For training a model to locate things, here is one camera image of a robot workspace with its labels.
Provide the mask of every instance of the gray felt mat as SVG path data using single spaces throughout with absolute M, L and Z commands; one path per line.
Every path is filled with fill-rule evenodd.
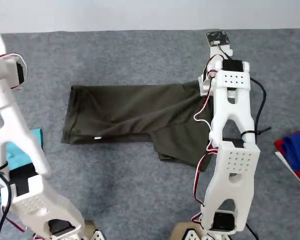
M 108 240 L 164 240 L 175 224 L 199 211 L 192 197 L 195 169 L 161 162 L 151 143 L 60 144 L 70 86 L 141 85 L 193 81 L 209 58 L 205 30 L 6 34 L 7 50 L 29 66 L 15 92 L 30 128 L 43 129 L 48 181 Z M 268 98 L 259 127 L 261 156 L 248 217 L 261 240 L 300 240 L 300 183 L 275 156 L 273 142 L 300 130 L 300 29 L 228 30 L 234 57 L 250 62 Z M 262 100 L 253 85 L 253 117 Z M 199 192 L 213 175 L 201 174 Z M 5 223 L 1 239 L 31 239 Z M 234 240 L 252 240 L 246 229 Z

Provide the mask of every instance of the black wire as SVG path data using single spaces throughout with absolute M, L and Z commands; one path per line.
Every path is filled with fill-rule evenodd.
M 4 209 L 3 215 L 0 220 L 0 233 L 1 233 L 2 226 L 4 225 L 5 219 L 8 215 L 8 212 L 9 212 L 9 209 L 11 206 L 12 193 L 11 193 L 11 187 L 10 187 L 8 180 L 4 177 L 4 175 L 1 172 L 0 172 L 0 179 L 4 182 L 4 184 L 6 185 L 6 188 L 8 190 L 8 201 L 7 201 L 6 207 Z
M 254 236 L 254 238 L 255 238 L 256 240 L 259 240 L 258 235 L 252 230 L 252 228 L 249 226 L 249 224 L 246 223 L 245 226 L 249 229 L 250 233 Z
M 232 57 L 230 57 L 228 54 L 226 54 L 223 50 L 222 50 L 222 48 L 221 48 L 221 46 L 220 45 L 218 45 L 218 48 L 220 49 L 220 51 L 226 56 L 226 58 L 227 59 L 232 59 Z
M 209 233 L 207 233 L 207 235 L 212 238 L 213 240 L 216 240 L 213 236 L 211 236 Z
M 254 82 L 255 84 L 257 84 L 263 92 L 262 102 L 260 104 L 259 110 L 256 114 L 255 121 L 254 121 L 254 138 L 255 138 L 255 143 L 257 143 L 258 135 L 260 135 L 260 133 L 262 133 L 264 130 L 270 130 L 271 127 L 267 127 L 266 129 L 260 130 L 260 131 L 258 130 L 260 115 L 261 115 L 262 110 L 264 109 L 264 106 L 265 106 L 265 103 L 266 103 L 266 100 L 267 100 L 267 92 L 266 92 L 264 86 L 260 82 L 258 82 L 257 80 L 255 80 L 252 77 L 250 77 L 250 80 L 252 82 Z

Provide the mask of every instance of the teal cloth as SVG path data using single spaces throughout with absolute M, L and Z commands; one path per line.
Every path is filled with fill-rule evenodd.
M 37 128 L 31 130 L 31 132 L 35 135 L 41 147 L 43 147 L 42 130 L 40 128 Z M 23 165 L 32 162 L 30 157 L 12 142 L 8 142 L 6 144 L 6 160 L 8 161 L 10 170 L 16 169 L 18 167 L 21 167 Z

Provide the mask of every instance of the white wall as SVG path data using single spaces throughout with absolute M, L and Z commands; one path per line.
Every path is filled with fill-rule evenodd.
M 0 0 L 0 32 L 300 28 L 300 0 Z

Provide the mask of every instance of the red and blue cloth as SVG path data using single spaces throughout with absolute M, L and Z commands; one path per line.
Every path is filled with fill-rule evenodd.
M 300 180 L 300 131 L 275 141 L 274 145 Z

